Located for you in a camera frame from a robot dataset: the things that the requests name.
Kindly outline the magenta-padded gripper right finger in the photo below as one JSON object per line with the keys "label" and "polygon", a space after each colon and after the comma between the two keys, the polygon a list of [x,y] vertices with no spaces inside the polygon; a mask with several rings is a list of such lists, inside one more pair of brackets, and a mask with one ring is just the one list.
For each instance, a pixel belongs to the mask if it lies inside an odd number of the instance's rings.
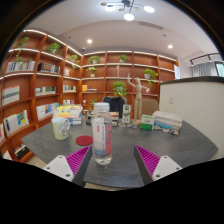
{"label": "magenta-padded gripper right finger", "polygon": [[158,156],[138,145],[134,146],[134,157],[145,185],[182,169],[169,156]]}

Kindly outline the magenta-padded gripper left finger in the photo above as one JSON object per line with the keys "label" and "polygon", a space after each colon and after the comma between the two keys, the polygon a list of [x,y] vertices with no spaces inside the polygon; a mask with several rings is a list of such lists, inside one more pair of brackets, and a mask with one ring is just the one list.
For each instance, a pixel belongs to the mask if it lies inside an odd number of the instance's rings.
{"label": "magenta-padded gripper left finger", "polygon": [[92,146],[88,145],[68,156],[58,155],[44,170],[78,186],[84,185],[84,176],[92,157]]}

